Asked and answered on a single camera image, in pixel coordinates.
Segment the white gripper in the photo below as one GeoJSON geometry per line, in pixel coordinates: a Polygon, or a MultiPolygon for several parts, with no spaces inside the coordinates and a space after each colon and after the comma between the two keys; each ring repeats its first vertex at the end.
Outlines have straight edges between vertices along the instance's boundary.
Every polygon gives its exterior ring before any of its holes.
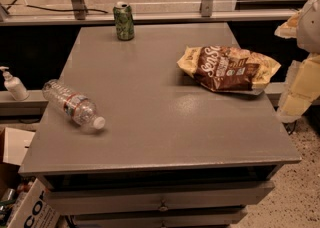
{"type": "Polygon", "coordinates": [[[278,103],[279,121],[293,123],[320,97],[320,0],[308,0],[274,35],[295,38],[298,47],[310,53],[302,62],[292,61],[278,103]]]}

